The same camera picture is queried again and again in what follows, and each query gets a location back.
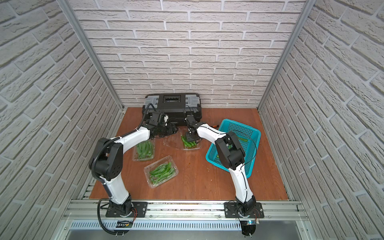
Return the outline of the teal plastic basket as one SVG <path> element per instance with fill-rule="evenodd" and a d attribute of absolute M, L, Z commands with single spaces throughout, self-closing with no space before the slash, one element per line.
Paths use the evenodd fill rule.
<path fill-rule="evenodd" d="M 244 169 L 246 177 L 249 178 L 252 175 L 255 164 L 256 154 L 258 152 L 261 139 L 261 132 L 253 127 L 229 119 L 224 119 L 222 121 L 219 131 L 234 132 L 238 136 L 240 144 L 246 153 L 246 165 Z M 211 144 L 206 154 L 206 160 L 213 166 L 229 172 L 229 170 L 222 165 L 215 144 Z"/>

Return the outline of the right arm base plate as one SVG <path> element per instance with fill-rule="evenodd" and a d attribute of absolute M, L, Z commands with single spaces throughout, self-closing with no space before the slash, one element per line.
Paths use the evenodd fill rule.
<path fill-rule="evenodd" d="M 252 207 L 242 206 L 235 201 L 224 202 L 224 213 L 226 218 L 263 219 L 265 217 L 262 204 L 255 202 Z"/>

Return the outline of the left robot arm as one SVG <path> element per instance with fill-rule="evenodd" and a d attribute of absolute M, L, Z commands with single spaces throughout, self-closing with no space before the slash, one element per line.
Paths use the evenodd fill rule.
<path fill-rule="evenodd" d="M 164 113 L 153 113 L 149 120 L 142 120 L 133 131 L 112 138 L 101 138 L 89 161 L 92 176 L 102 183 L 109 197 L 109 204 L 122 217 L 132 212 L 132 197 L 122 180 L 124 153 L 139 143 L 163 138 L 177 133 L 179 128 Z"/>

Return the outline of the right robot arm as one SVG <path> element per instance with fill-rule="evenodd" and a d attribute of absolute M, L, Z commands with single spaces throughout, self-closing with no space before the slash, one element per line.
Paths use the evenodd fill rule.
<path fill-rule="evenodd" d="M 232 129 L 228 132 L 216 130 L 204 122 L 197 121 L 193 115 L 187 115 L 185 122 L 188 127 L 187 141 L 206 139 L 216 146 L 219 160 L 228 169 L 235 186 L 236 212 L 242 218 L 251 215 L 257 201 L 247 180 L 246 152 L 239 140 L 239 136 L 241 136 L 248 137 L 252 141 L 251 135 L 238 129 Z"/>

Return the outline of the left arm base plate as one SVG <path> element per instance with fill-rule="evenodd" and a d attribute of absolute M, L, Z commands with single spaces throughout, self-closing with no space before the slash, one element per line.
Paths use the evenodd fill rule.
<path fill-rule="evenodd" d="M 107 218 L 144 218 L 146 215 L 148 202 L 132 202 L 128 201 L 123 205 L 117 205 L 110 202 L 108 206 L 106 217 Z"/>

